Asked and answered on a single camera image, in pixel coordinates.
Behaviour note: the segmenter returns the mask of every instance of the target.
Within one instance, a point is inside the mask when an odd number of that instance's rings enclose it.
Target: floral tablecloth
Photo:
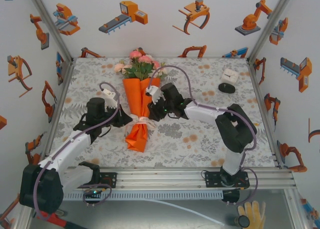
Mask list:
[[[120,103],[130,114],[122,75],[115,74],[114,66],[127,58],[78,58],[68,87],[52,148],[59,147],[71,134],[73,127],[86,113],[90,98],[104,97],[99,83],[112,83],[120,92]],[[257,128],[257,147],[247,153],[247,167],[274,167],[266,130],[257,104],[245,59],[230,58],[157,58],[166,65],[186,70],[191,80],[195,99],[203,104],[227,107],[239,104]],[[218,90],[224,69],[239,73],[234,94]],[[189,97],[188,83],[182,72],[168,70],[162,82],[172,82],[184,98]],[[101,167],[219,167],[224,162],[227,148],[216,125],[185,119],[166,117],[155,122],[156,129],[148,131],[145,152],[127,149],[125,129],[112,127],[111,131],[82,152],[71,166],[88,161]]]

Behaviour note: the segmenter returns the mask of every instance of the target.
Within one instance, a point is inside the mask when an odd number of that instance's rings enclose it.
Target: bouquet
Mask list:
[[[154,71],[164,65],[164,63],[160,64],[154,60],[152,56],[143,54],[134,50],[129,55],[130,62],[128,64],[125,64],[125,61],[122,60],[114,66],[114,71],[123,74],[125,77],[123,86],[131,117],[135,123],[125,141],[128,144],[128,149],[142,153],[145,151],[148,139],[148,125],[153,124],[148,118],[148,104],[152,101],[152,98],[146,96],[146,88]],[[151,85],[159,87],[161,79],[166,76],[167,71],[165,69],[160,70],[152,79]]]

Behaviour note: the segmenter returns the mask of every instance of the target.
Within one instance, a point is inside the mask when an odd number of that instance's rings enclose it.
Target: yellow glove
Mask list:
[[[239,216],[247,216],[250,221],[249,227],[246,229],[264,229],[266,216],[266,203],[262,203],[262,209],[260,213],[260,205],[259,202],[253,201],[252,205],[250,202],[246,202],[243,206],[238,207]]]

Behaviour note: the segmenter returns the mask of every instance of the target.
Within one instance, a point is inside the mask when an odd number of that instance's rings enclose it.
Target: table surface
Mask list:
[[[249,190],[241,192],[244,200]],[[258,190],[254,200],[265,207],[265,229],[292,229],[291,216],[282,190]],[[230,221],[238,216],[236,206],[226,206],[220,200],[168,200],[225,225],[179,208],[149,201],[106,201],[96,208],[86,207],[82,201],[64,201],[60,210],[63,220],[88,229],[239,229]],[[59,229],[56,225],[33,219],[30,229]]]
[[[129,58],[78,58],[67,90],[62,113],[52,149],[59,147],[86,113],[90,98],[104,97],[99,83],[112,83],[120,93],[120,103],[130,114],[127,97],[123,87],[122,74],[114,72],[115,64]],[[184,69],[190,77],[192,94],[203,104],[228,107],[239,104],[257,128],[257,147],[246,155],[244,166],[274,167],[272,152],[266,130],[251,82],[248,66],[244,58],[157,58],[166,65]],[[239,73],[234,94],[218,90],[225,69]],[[168,68],[168,76],[162,85],[172,82],[184,98],[188,98],[188,83],[183,73]],[[185,119],[166,117],[155,122],[156,129],[148,130],[148,141],[144,153],[132,151],[125,142],[125,129],[113,127],[102,138],[82,152],[70,166],[88,161],[101,167],[220,167],[226,155],[216,125]]]

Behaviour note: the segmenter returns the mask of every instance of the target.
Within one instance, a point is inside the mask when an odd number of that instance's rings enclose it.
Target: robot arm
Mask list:
[[[122,127],[130,123],[132,118],[119,106],[116,115],[108,123],[102,124],[116,112],[114,105],[111,107],[108,105],[105,111],[105,100],[95,97],[91,98],[86,106],[87,113],[82,115],[80,122],[73,128],[74,131],[68,140],[38,165],[29,164],[25,167],[20,189],[20,204],[34,208],[34,187],[39,173],[44,168],[44,173],[37,187],[36,197],[40,211],[49,214],[54,213],[59,208],[64,194],[83,184],[100,183],[101,176],[98,165],[84,161],[71,172],[66,173],[66,170],[74,159],[102,134],[102,128],[109,126]]]
[[[148,105],[152,120],[159,121],[168,113],[174,113],[178,118],[194,119],[209,124],[216,123],[222,140],[229,149],[226,153],[225,162],[221,169],[221,179],[225,185],[232,184],[236,177],[244,156],[245,147],[253,141],[253,135],[248,126],[238,116],[240,114],[257,133],[256,127],[250,121],[246,113],[237,104],[232,104],[226,110],[222,108],[212,109],[208,105],[196,105],[191,98],[184,99],[177,88],[168,83],[159,89],[151,86],[146,90],[148,96],[152,96],[152,102]]]

